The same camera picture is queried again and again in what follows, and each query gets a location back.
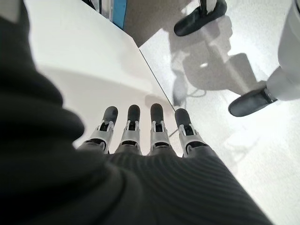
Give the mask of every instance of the gray floor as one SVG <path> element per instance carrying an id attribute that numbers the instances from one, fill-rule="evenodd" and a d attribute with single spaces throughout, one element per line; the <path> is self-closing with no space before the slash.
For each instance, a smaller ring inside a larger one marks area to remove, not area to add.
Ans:
<path id="1" fill-rule="evenodd" d="M 191 0 L 128 0 L 124 31 L 138 47 L 161 28 L 170 28 L 183 17 Z"/>
<path id="2" fill-rule="evenodd" d="M 227 110 L 278 68 L 291 1 L 226 1 L 226 16 L 177 37 L 174 24 L 198 6 L 197 0 L 129 0 L 125 28 L 172 105 L 188 110 L 203 140 L 270 219 L 298 225 L 300 101 L 278 101 L 244 118 Z"/>

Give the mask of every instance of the blue panel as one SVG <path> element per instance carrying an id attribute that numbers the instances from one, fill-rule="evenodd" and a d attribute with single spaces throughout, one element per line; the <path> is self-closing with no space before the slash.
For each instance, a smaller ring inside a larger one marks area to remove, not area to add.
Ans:
<path id="1" fill-rule="evenodd" d="M 113 3 L 113 18 L 112 21 L 118 27 L 123 29 L 127 0 L 114 0 Z"/>

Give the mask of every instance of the dark sleeve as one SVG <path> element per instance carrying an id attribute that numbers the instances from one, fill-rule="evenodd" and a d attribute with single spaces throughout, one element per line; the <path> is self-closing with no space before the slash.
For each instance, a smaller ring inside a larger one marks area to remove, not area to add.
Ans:
<path id="1" fill-rule="evenodd" d="M 83 124 L 36 71 L 28 33 L 23 2 L 18 23 L 0 18 L 0 224 L 135 224 L 138 179 L 74 149 Z"/>

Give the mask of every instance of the black fingertip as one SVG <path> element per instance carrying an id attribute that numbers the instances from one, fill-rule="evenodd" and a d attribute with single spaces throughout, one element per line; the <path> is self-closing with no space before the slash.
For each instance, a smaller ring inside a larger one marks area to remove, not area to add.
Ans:
<path id="1" fill-rule="evenodd" d="M 150 114 L 151 122 L 155 121 L 157 124 L 160 124 L 161 121 L 164 120 L 164 110 L 158 103 L 155 103 L 151 106 Z"/>
<path id="2" fill-rule="evenodd" d="M 108 107 L 103 116 L 104 121 L 112 121 L 113 124 L 116 124 L 118 117 L 118 109 L 115 106 Z"/>
<path id="3" fill-rule="evenodd" d="M 188 126 L 189 124 L 191 124 L 191 119 L 189 118 L 189 114 L 185 109 L 176 110 L 175 120 L 178 128 L 181 124 L 183 124 L 184 126 Z"/>
<path id="4" fill-rule="evenodd" d="M 132 122 L 135 121 L 140 121 L 140 107 L 138 107 L 137 105 L 132 105 L 129 107 L 128 109 L 128 116 L 127 116 L 127 121 L 130 120 Z"/>

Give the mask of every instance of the ribbed fabric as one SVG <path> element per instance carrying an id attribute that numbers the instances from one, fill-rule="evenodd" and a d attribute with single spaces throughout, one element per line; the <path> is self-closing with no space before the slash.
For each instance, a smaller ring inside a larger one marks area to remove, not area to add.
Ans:
<path id="1" fill-rule="evenodd" d="M 271 224 L 218 157 L 106 156 L 140 179 L 162 221 L 178 224 Z"/>

